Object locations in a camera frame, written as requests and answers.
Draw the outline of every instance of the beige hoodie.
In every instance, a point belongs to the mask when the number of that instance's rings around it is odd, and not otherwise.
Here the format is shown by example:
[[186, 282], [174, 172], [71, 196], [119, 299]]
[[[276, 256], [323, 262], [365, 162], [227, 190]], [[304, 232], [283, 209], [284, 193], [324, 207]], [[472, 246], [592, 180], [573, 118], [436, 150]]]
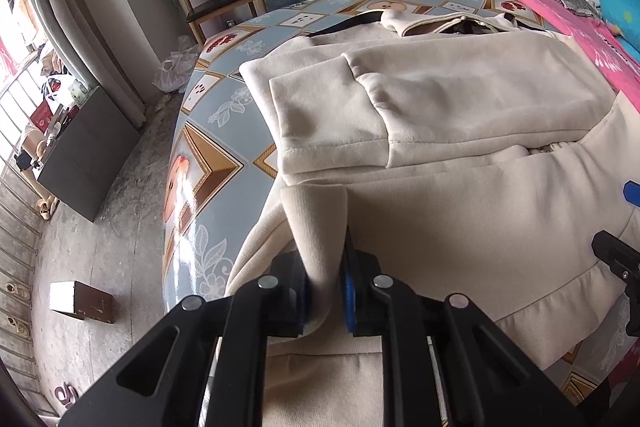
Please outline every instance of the beige hoodie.
[[[383, 271], [431, 298], [465, 293], [541, 368], [623, 291], [594, 233], [640, 247], [622, 197], [640, 178], [640, 116], [571, 39], [373, 27], [375, 42], [311, 38], [241, 67], [280, 174], [227, 292], [295, 240], [313, 296], [305, 336], [270, 346], [265, 425], [382, 425], [380, 341], [342, 325], [347, 224]], [[527, 150], [561, 140], [575, 142]]]

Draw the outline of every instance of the patterned tablecloth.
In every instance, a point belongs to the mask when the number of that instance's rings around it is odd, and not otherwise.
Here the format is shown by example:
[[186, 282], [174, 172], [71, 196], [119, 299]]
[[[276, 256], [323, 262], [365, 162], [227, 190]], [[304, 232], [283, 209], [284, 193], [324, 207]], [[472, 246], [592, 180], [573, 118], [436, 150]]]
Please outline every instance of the patterned tablecloth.
[[[186, 87], [167, 179], [162, 259], [167, 310], [187, 295], [223, 296], [229, 271], [276, 176], [277, 151], [242, 81], [240, 64], [295, 36], [386, 8], [488, 17], [508, 12], [533, 28], [557, 31], [516, 0], [309, 0], [208, 39]], [[619, 299], [594, 335], [547, 370], [572, 400], [581, 401], [594, 389], [633, 343], [624, 333], [625, 313], [628, 317], [628, 301], [625, 308]]]

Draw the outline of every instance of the blue pillow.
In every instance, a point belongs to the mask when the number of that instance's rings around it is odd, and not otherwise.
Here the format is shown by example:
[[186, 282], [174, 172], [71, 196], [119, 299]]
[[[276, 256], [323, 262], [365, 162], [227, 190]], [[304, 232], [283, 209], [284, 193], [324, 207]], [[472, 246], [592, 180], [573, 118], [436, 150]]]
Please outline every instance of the blue pillow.
[[640, 0], [600, 0], [604, 19], [617, 26], [620, 34], [640, 50]]
[[640, 64], [640, 52], [636, 50], [631, 44], [629, 44], [625, 39], [623, 39], [620, 35], [616, 35], [616, 40], [619, 42], [620, 46], [622, 46], [625, 51], [633, 57], [633, 59]]

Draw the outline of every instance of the pink blanket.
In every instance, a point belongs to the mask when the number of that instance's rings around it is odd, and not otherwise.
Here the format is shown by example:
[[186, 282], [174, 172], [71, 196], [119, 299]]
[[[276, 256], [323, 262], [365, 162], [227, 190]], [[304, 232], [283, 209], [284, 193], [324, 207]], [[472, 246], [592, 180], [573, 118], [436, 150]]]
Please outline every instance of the pink blanket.
[[603, 22], [575, 16], [554, 0], [516, 1], [537, 12], [565, 35], [573, 36], [611, 86], [624, 92], [640, 111], [640, 68]]

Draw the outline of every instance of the metal screw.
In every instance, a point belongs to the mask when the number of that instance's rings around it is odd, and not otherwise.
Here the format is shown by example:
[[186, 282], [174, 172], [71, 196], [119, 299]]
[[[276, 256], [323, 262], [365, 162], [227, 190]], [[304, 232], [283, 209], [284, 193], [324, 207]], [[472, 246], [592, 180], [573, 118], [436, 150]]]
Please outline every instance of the metal screw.
[[278, 278], [273, 275], [263, 275], [258, 279], [258, 286], [268, 290], [269, 288], [275, 288], [278, 285]]
[[195, 295], [189, 295], [182, 300], [182, 309], [186, 312], [193, 312], [202, 306], [202, 299]]
[[388, 275], [376, 275], [373, 277], [373, 286], [376, 288], [391, 288], [394, 285], [394, 280], [391, 279]]
[[451, 304], [454, 308], [460, 308], [463, 310], [467, 306], [469, 306], [469, 299], [466, 298], [462, 293], [454, 293], [449, 297], [449, 304]]

